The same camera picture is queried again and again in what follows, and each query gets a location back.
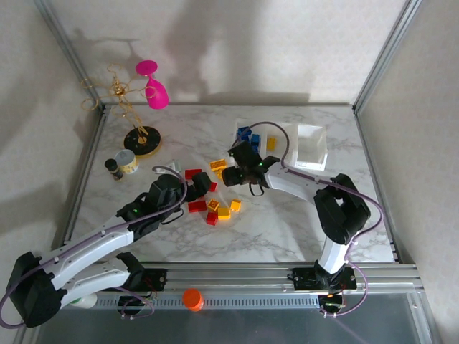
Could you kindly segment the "white bottle green cap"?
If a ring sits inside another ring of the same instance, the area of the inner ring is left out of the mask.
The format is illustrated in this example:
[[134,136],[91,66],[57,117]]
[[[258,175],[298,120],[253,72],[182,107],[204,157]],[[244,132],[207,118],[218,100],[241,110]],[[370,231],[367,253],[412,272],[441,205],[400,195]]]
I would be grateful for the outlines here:
[[84,297],[79,297],[76,300],[73,300],[70,303],[70,306],[78,307],[82,309],[90,309],[94,307],[96,302],[98,301],[98,296],[95,293],[91,293]]

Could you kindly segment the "grey metal panel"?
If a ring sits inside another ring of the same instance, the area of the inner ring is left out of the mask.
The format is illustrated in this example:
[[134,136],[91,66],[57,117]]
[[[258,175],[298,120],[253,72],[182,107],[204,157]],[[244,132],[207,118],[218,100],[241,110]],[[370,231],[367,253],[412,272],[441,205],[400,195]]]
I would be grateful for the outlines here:
[[313,308],[157,309],[122,320],[114,309],[67,308],[13,344],[444,344],[417,294],[376,294],[342,317]]

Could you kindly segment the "white yellow can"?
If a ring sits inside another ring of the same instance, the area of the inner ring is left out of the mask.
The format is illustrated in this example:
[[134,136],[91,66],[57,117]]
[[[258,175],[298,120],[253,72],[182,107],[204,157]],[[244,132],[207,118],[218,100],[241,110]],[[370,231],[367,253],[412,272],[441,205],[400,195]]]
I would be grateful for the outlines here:
[[129,149],[118,151],[115,155],[115,161],[123,174],[132,174],[138,170],[137,157]]

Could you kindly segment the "pink wine glass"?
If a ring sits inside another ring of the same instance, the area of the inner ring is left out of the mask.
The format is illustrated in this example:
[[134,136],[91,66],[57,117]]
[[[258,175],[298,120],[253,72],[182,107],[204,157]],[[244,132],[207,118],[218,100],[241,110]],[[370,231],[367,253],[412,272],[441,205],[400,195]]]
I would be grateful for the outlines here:
[[154,110],[162,110],[169,105],[169,95],[164,85],[154,78],[157,69],[158,64],[150,59],[140,61],[136,65],[136,72],[148,78],[144,89],[148,105]]

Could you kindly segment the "group of blue bricks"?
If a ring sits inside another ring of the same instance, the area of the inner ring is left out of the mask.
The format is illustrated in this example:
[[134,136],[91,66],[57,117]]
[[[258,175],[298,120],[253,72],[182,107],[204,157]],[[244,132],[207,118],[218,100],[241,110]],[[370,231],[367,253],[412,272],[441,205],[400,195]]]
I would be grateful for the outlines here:
[[[234,129],[234,135],[235,138],[234,140],[238,139],[237,137],[237,129],[240,127],[245,127],[245,126],[251,126],[252,124],[255,124],[257,121],[256,120],[248,120],[248,119],[242,119],[238,118],[235,122],[235,129]],[[250,128],[252,130],[252,134],[258,134],[260,136],[260,143],[259,143],[259,155],[261,158],[265,158],[267,155],[266,151],[266,144],[268,140],[268,129],[266,125],[257,125],[255,127]]]

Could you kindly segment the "orange bottle cap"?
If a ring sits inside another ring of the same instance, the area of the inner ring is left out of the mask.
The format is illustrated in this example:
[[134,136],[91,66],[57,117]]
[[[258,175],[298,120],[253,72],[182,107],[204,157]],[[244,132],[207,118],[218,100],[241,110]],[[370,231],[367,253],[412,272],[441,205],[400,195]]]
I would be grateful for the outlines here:
[[184,306],[192,312],[199,312],[204,306],[204,298],[201,292],[194,288],[184,291],[182,302]]

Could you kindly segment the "aluminium frame post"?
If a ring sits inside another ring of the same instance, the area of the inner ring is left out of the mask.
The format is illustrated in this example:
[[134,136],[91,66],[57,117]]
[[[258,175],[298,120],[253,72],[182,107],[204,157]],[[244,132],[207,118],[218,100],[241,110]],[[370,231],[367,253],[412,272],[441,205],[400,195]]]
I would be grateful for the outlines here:
[[87,74],[85,68],[82,65],[74,47],[72,46],[69,37],[67,36],[64,27],[61,25],[57,15],[54,12],[54,9],[51,6],[51,3],[48,0],[32,0],[37,10],[41,14],[44,22],[52,33],[52,36],[55,38],[60,49],[62,50],[64,56],[69,62],[73,72],[75,73],[77,79],[81,82],[82,80],[89,80],[89,75]]
[[397,16],[393,27],[391,28],[383,46],[371,68],[366,80],[356,97],[352,106],[354,115],[357,117],[369,101],[374,89],[378,85],[384,71],[388,68],[398,46],[401,44],[412,20],[423,0],[405,0],[402,10]]

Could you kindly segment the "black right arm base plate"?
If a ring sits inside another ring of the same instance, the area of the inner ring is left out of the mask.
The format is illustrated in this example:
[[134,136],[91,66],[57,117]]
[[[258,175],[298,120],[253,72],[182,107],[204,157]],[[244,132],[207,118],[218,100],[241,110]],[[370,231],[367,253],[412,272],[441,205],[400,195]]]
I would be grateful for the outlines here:
[[356,277],[351,267],[342,267],[338,272],[329,274],[319,267],[294,268],[287,275],[298,290],[356,290]]

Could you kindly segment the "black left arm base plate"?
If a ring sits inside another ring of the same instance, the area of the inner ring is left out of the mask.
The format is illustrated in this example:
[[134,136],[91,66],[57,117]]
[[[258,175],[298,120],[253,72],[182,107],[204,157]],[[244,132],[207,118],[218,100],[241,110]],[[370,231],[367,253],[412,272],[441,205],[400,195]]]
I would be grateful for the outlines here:
[[160,292],[166,284],[165,269],[114,270],[104,274],[100,281],[102,290],[122,287],[132,292]]

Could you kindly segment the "small dark bottle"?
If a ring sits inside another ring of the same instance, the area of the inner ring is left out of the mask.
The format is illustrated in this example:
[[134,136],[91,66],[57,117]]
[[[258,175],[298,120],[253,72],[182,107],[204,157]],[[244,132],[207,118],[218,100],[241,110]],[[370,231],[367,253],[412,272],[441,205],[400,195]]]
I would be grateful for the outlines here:
[[120,170],[117,162],[113,158],[109,158],[104,162],[104,166],[110,172],[114,180],[119,181],[123,177],[123,172]]

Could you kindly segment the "aluminium front rail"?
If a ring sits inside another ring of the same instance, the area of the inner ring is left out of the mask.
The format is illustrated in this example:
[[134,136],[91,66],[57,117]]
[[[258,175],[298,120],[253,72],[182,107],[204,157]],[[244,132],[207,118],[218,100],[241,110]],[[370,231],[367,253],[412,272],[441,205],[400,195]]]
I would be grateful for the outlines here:
[[298,290],[287,275],[294,268],[310,264],[262,263],[168,263],[147,264],[143,269],[165,269],[166,284],[160,292],[132,292],[122,287],[95,294],[95,305],[141,307],[152,303],[156,309],[185,309],[182,295],[194,288],[204,298],[202,309],[310,307],[330,315],[343,314],[364,297],[376,294],[423,292],[420,274],[413,264],[361,264],[352,267],[356,290]]

